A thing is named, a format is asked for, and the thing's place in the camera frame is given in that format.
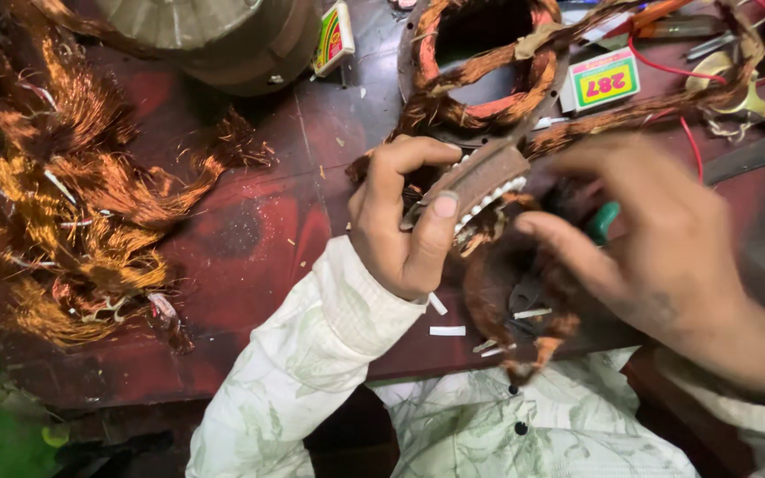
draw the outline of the person's left hand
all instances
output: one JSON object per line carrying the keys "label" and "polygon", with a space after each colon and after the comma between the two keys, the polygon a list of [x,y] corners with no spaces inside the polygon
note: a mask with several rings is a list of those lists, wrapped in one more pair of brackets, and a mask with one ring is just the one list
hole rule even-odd
{"label": "person's left hand", "polygon": [[380,285],[401,299],[419,299],[439,287],[459,204],[456,193],[442,191],[415,229],[402,232],[404,174],[461,157],[458,147],[436,139],[398,136],[373,152],[368,176],[350,198],[350,241],[356,254]]}

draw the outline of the person's right hand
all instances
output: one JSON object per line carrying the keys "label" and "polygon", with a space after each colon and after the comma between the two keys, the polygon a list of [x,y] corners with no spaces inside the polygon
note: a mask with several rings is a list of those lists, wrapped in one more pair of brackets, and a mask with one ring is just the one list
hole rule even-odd
{"label": "person's right hand", "polygon": [[556,255],[634,328],[733,383],[765,393],[765,310],[739,281],[728,208],[664,149],[639,135],[581,142],[562,173],[598,176],[628,234],[598,248],[557,216],[525,212],[517,228]]}

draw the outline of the hand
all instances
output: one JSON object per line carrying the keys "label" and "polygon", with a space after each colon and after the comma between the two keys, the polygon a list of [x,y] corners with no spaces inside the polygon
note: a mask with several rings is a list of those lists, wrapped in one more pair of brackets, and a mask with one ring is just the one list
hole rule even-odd
{"label": "hand", "polygon": [[621,204],[628,234],[599,249],[545,212],[521,214],[517,228],[547,245],[621,319],[765,394],[765,310],[740,284],[725,201],[640,136],[582,142],[553,167],[597,175]]}
{"label": "hand", "polygon": [[402,232],[404,174],[425,164],[458,162],[462,150],[431,138],[398,136],[371,155],[368,176],[350,198],[350,241],[375,279],[401,299],[414,300],[439,287],[444,257],[453,243],[458,198],[443,191],[412,233]]}

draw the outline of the shirt button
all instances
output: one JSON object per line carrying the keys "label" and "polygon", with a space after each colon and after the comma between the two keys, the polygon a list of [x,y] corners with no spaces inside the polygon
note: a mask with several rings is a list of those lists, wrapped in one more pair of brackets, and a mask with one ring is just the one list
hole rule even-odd
{"label": "shirt button", "polygon": [[517,434],[519,434],[521,436],[525,436],[525,435],[527,435],[527,431],[528,431],[528,428],[527,428],[527,424],[526,423],[524,423],[524,422],[517,422],[515,424],[515,433],[517,433]]}

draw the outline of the shirt sleeve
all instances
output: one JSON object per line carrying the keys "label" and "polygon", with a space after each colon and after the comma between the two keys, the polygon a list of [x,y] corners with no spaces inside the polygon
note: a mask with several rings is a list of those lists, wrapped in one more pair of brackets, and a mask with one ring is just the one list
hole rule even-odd
{"label": "shirt sleeve", "polygon": [[191,439],[188,478],[313,476],[303,438],[426,310],[382,288],[333,238],[220,386]]}
{"label": "shirt sleeve", "polygon": [[657,352],[657,367],[667,378],[694,397],[716,418],[740,430],[740,438],[754,451],[758,466],[751,477],[765,478],[765,406],[738,398],[721,379],[673,352]]}

